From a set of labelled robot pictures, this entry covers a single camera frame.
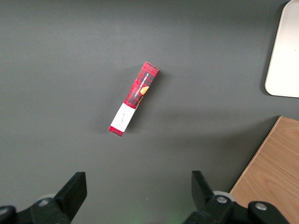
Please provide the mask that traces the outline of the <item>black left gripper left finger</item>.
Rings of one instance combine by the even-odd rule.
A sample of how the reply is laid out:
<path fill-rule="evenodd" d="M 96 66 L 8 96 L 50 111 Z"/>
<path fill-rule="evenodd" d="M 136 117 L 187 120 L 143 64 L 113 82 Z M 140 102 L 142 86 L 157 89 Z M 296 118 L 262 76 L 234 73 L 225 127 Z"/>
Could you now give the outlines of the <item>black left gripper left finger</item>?
<path fill-rule="evenodd" d="M 44 197 L 18 212 L 12 205 L 1 206 L 2 224 L 70 224 L 87 197 L 85 172 L 76 172 L 54 195 Z"/>

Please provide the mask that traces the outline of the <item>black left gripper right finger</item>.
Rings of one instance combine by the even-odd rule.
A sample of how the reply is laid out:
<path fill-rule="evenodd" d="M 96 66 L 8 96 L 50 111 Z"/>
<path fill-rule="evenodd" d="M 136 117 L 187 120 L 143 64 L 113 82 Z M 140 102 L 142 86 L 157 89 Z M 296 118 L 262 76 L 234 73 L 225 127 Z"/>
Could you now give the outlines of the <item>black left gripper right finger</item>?
<path fill-rule="evenodd" d="M 192 198 L 196 211 L 185 224 L 288 224 L 289 221 L 272 204 L 252 201 L 247 208 L 239 205 L 230 194 L 216 194 L 201 171 L 192 171 Z"/>

